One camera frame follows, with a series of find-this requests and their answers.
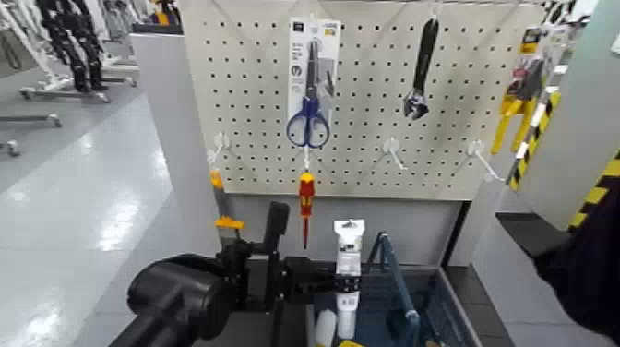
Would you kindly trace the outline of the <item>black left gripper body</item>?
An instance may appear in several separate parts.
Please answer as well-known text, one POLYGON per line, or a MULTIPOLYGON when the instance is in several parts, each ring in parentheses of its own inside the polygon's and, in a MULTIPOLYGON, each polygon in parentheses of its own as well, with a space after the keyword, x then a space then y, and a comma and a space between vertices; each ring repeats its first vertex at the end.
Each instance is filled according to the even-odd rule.
POLYGON ((336 288, 336 264, 308 257, 286 257, 280 263, 280 293, 292 305, 312 304, 318 293, 336 288))

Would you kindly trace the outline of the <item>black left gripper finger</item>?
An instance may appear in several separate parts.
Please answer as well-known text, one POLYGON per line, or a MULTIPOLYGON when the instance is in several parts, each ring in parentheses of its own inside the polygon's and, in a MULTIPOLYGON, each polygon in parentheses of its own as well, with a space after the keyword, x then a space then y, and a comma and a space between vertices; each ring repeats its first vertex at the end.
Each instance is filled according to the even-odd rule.
POLYGON ((336 275, 334 278, 334 291, 337 293, 359 292, 360 286, 360 276, 336 275))

